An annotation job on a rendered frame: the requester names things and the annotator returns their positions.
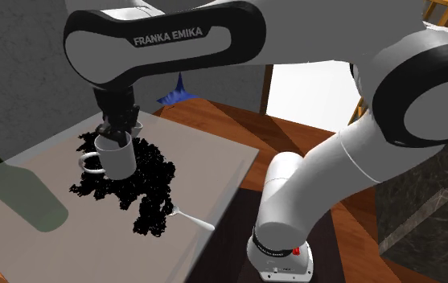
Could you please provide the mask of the white mug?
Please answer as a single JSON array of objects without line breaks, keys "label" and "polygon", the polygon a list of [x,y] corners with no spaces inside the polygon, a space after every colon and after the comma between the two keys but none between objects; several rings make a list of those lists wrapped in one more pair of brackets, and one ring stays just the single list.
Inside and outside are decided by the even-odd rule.
[{"label": "white mug", "polygon": [[[94,140],[94,152],[80,156],[78,165],[83,172],[89,174],[105,174],[112,180],[122,180],[131,176],[137,169],[134,154],[133,138],[125,132],[125,143],[123,146],[117,141],[98,135]],[[100,169],[88,169],[85,162],[88,158],[98,157]]]}]

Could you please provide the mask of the blue pointed object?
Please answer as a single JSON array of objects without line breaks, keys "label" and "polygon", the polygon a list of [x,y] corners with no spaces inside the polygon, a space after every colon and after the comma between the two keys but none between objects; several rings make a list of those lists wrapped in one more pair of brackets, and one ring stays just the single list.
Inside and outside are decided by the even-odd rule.
[{"label": "blue pointed object", "polygon": [[165,96],[157,99],[157,102],[162,105],[174,105],[176,103],[183,102],[185,100],[194,99],[194,98],[198,98],[198,96],[196,96],[194,94],[190,94],[189,92],[187,92],[185,90],[184,85],[183,85],[182,74],[179,73],[178,81],[177,81],[175,89],[173,91],[170,91]]}]

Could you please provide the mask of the grey table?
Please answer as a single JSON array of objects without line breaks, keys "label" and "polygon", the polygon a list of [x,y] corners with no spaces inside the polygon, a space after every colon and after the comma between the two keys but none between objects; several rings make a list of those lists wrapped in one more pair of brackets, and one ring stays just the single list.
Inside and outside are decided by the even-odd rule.
[{"label": "grey table", "polygon": [[[171,199],[180,210],[218,224],[257,156],[257,150],[141,113],[140,137],[175,165]],[[80,135],[95,115],[5,161],[35,173],[68,209],[67,220],[40,232],[0,200],[0,273],[9,283],[184,283],[211,233],[189,219],[166,220],[159,237],[133,232],[138,205],[119,207],[109,195],[80,197]]]}]

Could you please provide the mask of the green glass bottle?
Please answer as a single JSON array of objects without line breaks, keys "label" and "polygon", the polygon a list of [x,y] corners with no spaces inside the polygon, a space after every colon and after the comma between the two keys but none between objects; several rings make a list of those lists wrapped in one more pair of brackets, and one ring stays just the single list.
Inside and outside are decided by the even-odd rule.
[{"label": "green glass bottle", "polygon": [[40,232],[51,232],[68,218],[68,209],[35,173],[1,158],[0,200]]}]

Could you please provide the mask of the white spoon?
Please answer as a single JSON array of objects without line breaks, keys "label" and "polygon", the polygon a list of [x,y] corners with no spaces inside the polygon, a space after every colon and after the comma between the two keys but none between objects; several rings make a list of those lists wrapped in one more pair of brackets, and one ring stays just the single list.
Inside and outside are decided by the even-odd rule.
[{"label": "white spoon", "polygon": [[171,213],[169,214],[169,216],[175,216],[175,215],[181,215],[187,219],[189,219],[191,222],[193,222],[194,224],[197,224],[198,226],[202,227],[203,229],[207,230],[207,231],[214,231],[216,228],[214,225],[205,222],[201,219],[195,218],[194,216],[188,215],[184,212],[182,212],[179,207],[177,207],[176,205],[173,206]]}]

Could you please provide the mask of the dark marble counter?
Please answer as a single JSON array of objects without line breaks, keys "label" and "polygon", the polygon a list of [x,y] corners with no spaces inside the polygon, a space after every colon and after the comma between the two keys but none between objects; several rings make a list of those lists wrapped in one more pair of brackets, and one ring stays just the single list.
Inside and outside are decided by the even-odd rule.
[{"label": "dark marble counter", "polygon": [[448,283],[448,145],[376,186],[379,254]]}]

